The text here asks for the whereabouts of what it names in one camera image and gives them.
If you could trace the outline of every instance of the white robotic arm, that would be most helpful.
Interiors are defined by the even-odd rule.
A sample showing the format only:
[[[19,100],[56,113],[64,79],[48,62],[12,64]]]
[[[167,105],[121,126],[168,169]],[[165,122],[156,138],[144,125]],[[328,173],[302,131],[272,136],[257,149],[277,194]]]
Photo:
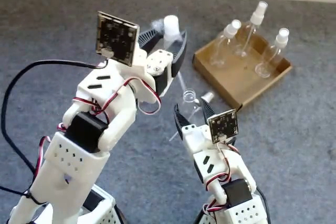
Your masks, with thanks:
[[[267,224],[256,182],[238,150],[230,145],[238,133],[235,110],[215,114],[202,100],[207,124],[196,126],[175,107],[175,123],[198,176],[212,197],[195,223]]]
[[[110,151],[135,121],[139,102],[159,103],[181,67],[183,41],[147,57],[163,37],[153,30],[139,37],[139,26],[98,13],[97,53],[110,58],[79,84],[29,191],[22,196],[9,224],[123,223],[113,197],[95,185]],[[107,122],[97,115],[105,113]],[[35,211],[49,203],[32,221]]]

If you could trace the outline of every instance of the brown cardboard box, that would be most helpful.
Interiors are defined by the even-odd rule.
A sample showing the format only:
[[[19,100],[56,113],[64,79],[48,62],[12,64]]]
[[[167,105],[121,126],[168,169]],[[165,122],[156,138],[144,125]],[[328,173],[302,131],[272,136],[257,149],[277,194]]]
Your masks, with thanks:
[[[195,53],[193,65],[232,108],[241,109],[292,69],[290,62],[281,58],[269,78],[259,77],[255,73],[255,66],[261,62],[261,54],[267,44],[261,36],[254,35],[250,55],[246,58],[229,55],[224,67],[217,68],[209,63],[215,49],[213,40]]]

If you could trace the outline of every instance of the bottle cap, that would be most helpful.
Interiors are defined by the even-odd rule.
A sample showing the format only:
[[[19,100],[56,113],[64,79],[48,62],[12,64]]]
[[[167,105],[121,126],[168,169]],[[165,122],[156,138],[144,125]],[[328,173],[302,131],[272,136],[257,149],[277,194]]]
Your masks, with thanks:
[[[204,94],[203,96],[201,96],[201,98],[206,101],[207,103],[210,103],[211,100],[214,98],[214,94],[213,92],[206,92],[206,94]]]
[[[163,19],[164,35],[163,47],[167,49],[174,41],[181,40],[178,17],[175,15],[166,16]]]
[[[164,34],[169,37],[178,36],[180,34],[178,17],[175,15],[168,15],[163,20]]]
[[[258,26],[261,25],[263,22],[262,20],[264,19],[265,11],[267,9],[267,3],[264,1],[260,1],[256,10],[253,12],[251,16],[251,23]]]
[[[288,43],[289,30],[287,28],[281,28],[275,39],[275,45],[278,48],[285,48]]]
[[[232,39],[237,31],[240,29],[241,27],[241,23],[239,20],[234,19],[230,24],[228,24],[225,29],[224,29],[224,36],[228,39]]]

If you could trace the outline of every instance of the clear plastic bottle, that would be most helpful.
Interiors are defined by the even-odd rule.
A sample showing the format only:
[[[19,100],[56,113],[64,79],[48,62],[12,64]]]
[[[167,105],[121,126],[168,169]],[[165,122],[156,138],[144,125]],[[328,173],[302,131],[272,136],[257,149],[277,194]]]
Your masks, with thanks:
[[[268,78],[274,72],[277,64],[281,60],[279,56],[281,51],[287,46],[289,30],[287,28],[281,28],[277,35],[274,44],[268,46],[262,54],[262,62],[259,63],[255,72],[262,78]]]
[[[251,38],[263,22],[267,6],[266,2],[260,1],[251,19],[242,25],[237,36],[238,44],[235,55],[246,57],[249,54]]]
[[[196,126],[201,126],[205,124],[203,110],[200,101],[196,98],[196,93],[193,89],[185,89],[183,92],[183,101],[179,103],[179,110],[183,116],[185,116],[188,121]],[[214,98],[213,92],[207,92],[205,95],[201,96],[203,100],[210,103]],[[178,132],[169,139],[172,141]]]
[[[178,107],[180,113],[184,115],[190,123],[196,124],[197,126],[204,124],[200,101],[196,98],[196,93],[193,89],[184,90],[182,103],[180,103]]]
[[[226,56],[233,52],[233,47],[236,45],[235,35],[240,27],[240,21],[235,19],[217,36],[215,42],[215,52],[210,57],[211,65],[217,67],[224,65]]]

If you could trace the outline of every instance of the gray carpet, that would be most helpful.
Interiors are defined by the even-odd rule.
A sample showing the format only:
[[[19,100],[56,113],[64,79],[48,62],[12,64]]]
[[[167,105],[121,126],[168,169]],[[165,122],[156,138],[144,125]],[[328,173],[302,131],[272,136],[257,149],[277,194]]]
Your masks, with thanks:
[[[267,196],[273,223],[335,223],[336,5],[268,1],[267,36],[290,29],[294,69],[239,113],[237,147]],[[98,10],[149,27],[178,14],[189,32],[182,73],[189,87],[210,89],[191,65],[193,52],[232,19],[247,20],[257,0],[0,0],[0,93],[28,63],[69,59],[97,63]],[[86,69],[43,66],[29,72],[10,98],[8,131],[33,162],[38,140],[52,136]],[[209,194],[175,132],[175,81],[160,114],[138,114],[112,151],[97,184],[111,193],[130,223],[192,223]],[[220,98],[215,110],[228,106]],[[0,137],[0,184],[25,190],[31,175]],[[19,197],[0,191],[0,223]]]

